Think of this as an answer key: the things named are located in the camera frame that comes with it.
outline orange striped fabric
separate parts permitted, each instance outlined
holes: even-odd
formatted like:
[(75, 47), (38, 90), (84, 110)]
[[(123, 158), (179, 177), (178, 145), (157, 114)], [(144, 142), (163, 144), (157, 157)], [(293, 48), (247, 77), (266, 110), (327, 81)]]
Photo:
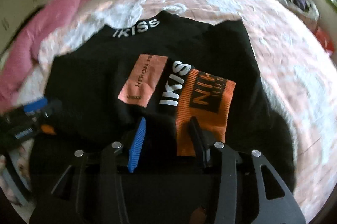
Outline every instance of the orange striped fabric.
[(192, 116), (200, 127), (213, 132), (218, 141), (225, 141), (227, 117), (235, 82), (193, 69), (179, 96), (176, 114), (177, 155), (195, 156), (188, 134)]

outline orange label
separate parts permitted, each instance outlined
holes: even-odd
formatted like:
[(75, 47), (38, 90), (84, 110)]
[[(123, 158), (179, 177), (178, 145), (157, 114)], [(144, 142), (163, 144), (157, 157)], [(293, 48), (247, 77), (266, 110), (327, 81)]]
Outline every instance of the orange label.
[(118, 99), (146, 107), (163, 73), (168, 57), (141, 54)]
[(225, 132), (235, 82), (192, 69), (181, 91), (176, 115), (177, 155), (195, 156), (188, 122), (195, 116), (202, 129), (225, 142)]

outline silver rivet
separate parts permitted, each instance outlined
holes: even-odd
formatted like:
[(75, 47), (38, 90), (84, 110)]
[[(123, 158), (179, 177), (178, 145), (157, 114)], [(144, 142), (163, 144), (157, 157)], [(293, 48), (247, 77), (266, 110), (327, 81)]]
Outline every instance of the silver rivet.
[(122, 143), (120, 143), (119, 141), (115, 141), (114, 143), (112, 143), (111, 146), (113, 149), (118, 149), (122, 147)]
[(75, 152), (75, 157), (81, 157), (81, 156), (83, 156), (84, 155), (84, 152), (83, 152), (83, 150), (77, 150), (76, 152)]
[(214, 147), (218, 149), (222, 149), (225, 147), (225, 145), (221, 142), (214, 143)]
[(252, 155), (258, 158), (259, 156), (261, 156), (261, 152), (259, 150), (253, 150)]

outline bed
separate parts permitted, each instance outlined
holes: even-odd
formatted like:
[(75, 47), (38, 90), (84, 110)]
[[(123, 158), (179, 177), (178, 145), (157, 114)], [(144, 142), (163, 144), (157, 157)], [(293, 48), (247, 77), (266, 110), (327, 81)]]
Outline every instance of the bed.
[(242, 19), (265, 92), (292, 134), (294, 197), (309, 223), (337, 182), (337, 71), (302, 21), (275, 0), (91, 0), (43, 40), (17, 105), (43, 96), (54, 56), (76, 50), (104, 24), (131, 27), (161, 10), (211, 24)]

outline pink towel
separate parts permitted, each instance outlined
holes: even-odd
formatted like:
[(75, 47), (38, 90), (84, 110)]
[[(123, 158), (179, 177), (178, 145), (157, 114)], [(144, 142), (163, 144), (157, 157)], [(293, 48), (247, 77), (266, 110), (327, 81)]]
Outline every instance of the pink towel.
[(68, 25), (79, 6), (87, 1), (52, 0), (19, 33), (0, 74), (0, 113), (12, 108), (19, 88), (38, 61), (42, 40)]

